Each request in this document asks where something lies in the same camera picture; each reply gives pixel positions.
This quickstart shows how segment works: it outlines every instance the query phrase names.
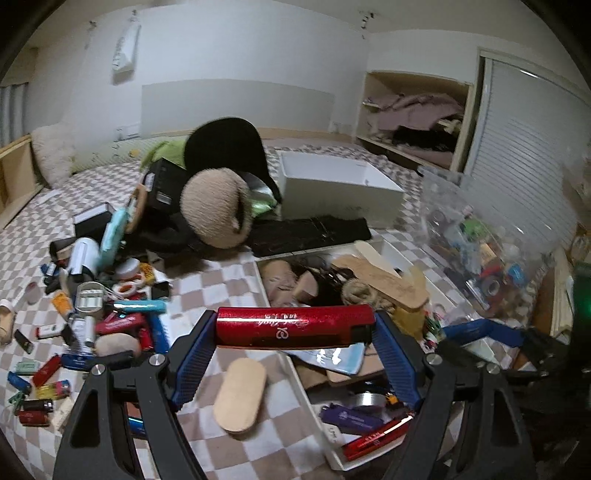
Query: window blind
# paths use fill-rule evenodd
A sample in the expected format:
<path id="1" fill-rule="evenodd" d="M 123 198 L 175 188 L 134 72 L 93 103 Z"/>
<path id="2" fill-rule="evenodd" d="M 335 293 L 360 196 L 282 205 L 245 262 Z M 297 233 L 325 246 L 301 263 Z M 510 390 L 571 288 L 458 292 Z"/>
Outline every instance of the window blind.
<path id="1" fill-rule="evenodd" d="M 591 108 L 561 86 L 497 60 L 486 59 L 484 82 L 465 168 L 479 180 L 470 197 L 496 207 L 540 243 L 568 244 L 582 218 L 566 195 L 562 164 L 585 152 Z"/>

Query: bed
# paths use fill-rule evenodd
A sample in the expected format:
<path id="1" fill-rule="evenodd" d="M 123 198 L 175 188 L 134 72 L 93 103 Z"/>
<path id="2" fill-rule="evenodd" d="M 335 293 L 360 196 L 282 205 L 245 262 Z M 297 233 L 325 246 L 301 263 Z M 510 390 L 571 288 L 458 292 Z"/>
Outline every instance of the bed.
<path id="1" fill-rule="evenodd" d="M 280 149 L 338 155 L 365 160 L 392 178 L 404 190 L 404 203 L 398 225 L 379 231 L 386 241 L 415 262 L 456 304 L 464 300 L 451 282 L 436 268 L 428 256 L 413 243 L 418 225 L 421 183 L 418 174 L 389 162 L 383 155 L 373 155 L 357 145 L 322 144 L 267 147 L 269 171 L 276 175 Z M 24 286 L 39 280 L 39 266 L 48 259 L 47 247 L 52 239 L 73 234 L 72 216 L 100 202 L 122 206 L 139 178 L 139 160 L 120 155 L 115 165 L 99 166 L 74 175 L 58 193 L 43 190 L 0 233 L 2 285 L 0 298 L 17 299 Z M 232 251 L 223 258 L 208 258 L 174 276 L 174 295 L 170 315 L 187 312 L 198 319 L 205 309 L 219 306 L 264 306 L 255 273 L 254 257 L 248 248 Z M 20 302 L 16 326 L 29 338 L 36 326 L 55 323 L 57 312 L 48 297 L 32 306 Z M 491 342 L 495 357 L 509 367 L 515 352 L 500 343 Z M 8 407 L 14 389 L 7 387 L 9 370 L 23 358 L 41 363 L 54 353 L 62 353 L 58 339 L 35 342 L 31 355 L 12 342 L 0 346 L 0 427 L 9 444 L 25 467 L 37 479 L 49 479 L 61 434 L 48 428 L 22 427 Z M 236 440 L 224 433 L 213 421 L 212 405 L 221 385 L 223 372 L 236 358 L 248 356 L 260 360 L 268 372 L 265 398 L 256 426 L 246 438 Z M 83 379 L 79 372 L 59 370 L 55 380 L 70 380 L 73 398 L 80 391 Z M 218 349 L 207 369 L 194 400 L 178 414 L 187 440 L 203 470 L 210 479 L 230 478 L 257 480 L 303 480 L 340 478 L 326 465 L 319 445 L 307 428 L 303 412 L 282 371 L 275 352 Z M 147 479 L 158 478 L 157 470 L 143 440 L 136 440 L 138 456 Z"/>

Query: beige plush ball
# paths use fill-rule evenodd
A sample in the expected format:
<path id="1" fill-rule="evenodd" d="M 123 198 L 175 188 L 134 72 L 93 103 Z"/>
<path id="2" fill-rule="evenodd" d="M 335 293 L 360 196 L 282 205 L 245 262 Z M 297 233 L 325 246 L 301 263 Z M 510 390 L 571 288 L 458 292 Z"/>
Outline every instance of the beige plush ball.
<path id="1" fill-rule="evenodd" d="M 242 203 L 242 223 L 237 218 Z M 205 244 L 232 248 L 246 240 L 252 226 L 250 190 L 229 168 L 203 170 L 185 185 L 181 213 Z"/>

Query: pink blanket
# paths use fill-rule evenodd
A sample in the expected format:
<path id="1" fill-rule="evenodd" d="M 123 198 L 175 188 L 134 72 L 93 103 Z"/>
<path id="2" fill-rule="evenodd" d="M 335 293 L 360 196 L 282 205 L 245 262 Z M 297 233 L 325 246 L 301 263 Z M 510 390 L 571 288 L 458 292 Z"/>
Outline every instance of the pink blanket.
<path id="1" fill-rule="evenodd" d="M 431 130 L 438 120 L 463 111 L 462 105 L 445 93 L 393 94 L 371 101 L 380 112 L 373 113 L 380 130 L 394 131 L 401 125 L 414 130 Z"/>

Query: wooden block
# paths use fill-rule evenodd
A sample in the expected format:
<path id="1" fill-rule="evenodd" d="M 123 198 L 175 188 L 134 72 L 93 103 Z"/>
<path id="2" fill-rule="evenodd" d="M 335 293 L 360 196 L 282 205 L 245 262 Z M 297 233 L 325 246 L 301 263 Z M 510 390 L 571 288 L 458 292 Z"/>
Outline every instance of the wooden block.
<path id="1" fill-rule="evenodd" d="M 374 267 L 381 268 L 389 274 L 400 278 L 400 275 L 398 275 L 398 272 L 396 272 L 396 270 L 392 268 L 390 262 L 388 262 L 388 260 L 382 257 L 382 255 L 380 255 L 378 251 L 369 243 L 364 242 L 363 240 L 357 240 L 354 243 L 354 245 L 356 250 L 361 254 L 361 256 L 363 256 Z"/>
<path id="2" fill-rule="evenodd" d="M 292 358 L 291 360 L 295 364 L 295 371 L 297 372 L 298 377 L 300 377 L 300 382 L 304 387 L 304 390 L 309 390 L 310 388 L 328 382 L 329 379 L 326 376 L 326 370 L 313 368 L 297 358 Z"/>
<path id="3" fill-rule="evenodd" d="M 333 260 L 333 265 L 339 268 L 350 268 L 358 279 L 406 310 L 418 310 L 429 300 L 427 290 L 424 288 L 419 288 L 402 278 L 394 277 L 364 258 L 343 255 Z"/>
<path id="4" fill-rule="evenodd" d="M 244 433 L 256 422 L 267 371 L 251 358 L 238 358 L 228 367 L 213 404 L 213 418 L 228 433 Z"/>
<path id="5" fill-rule="evenodd" d="M 361 380 L 369 380 L 370 378 L 380 375 L 384 371 L 384 366 L 378 357 L 378 353 L 375 351 L 373 345 L 368 345 L 365 349 L 365 356 L 363 357 L 363 363 L 357 375 L 343 375 L 330 370 L 326 371 L 326 375 L 329 378 L 329 383 L 332 387 L 342 387 Z"/>

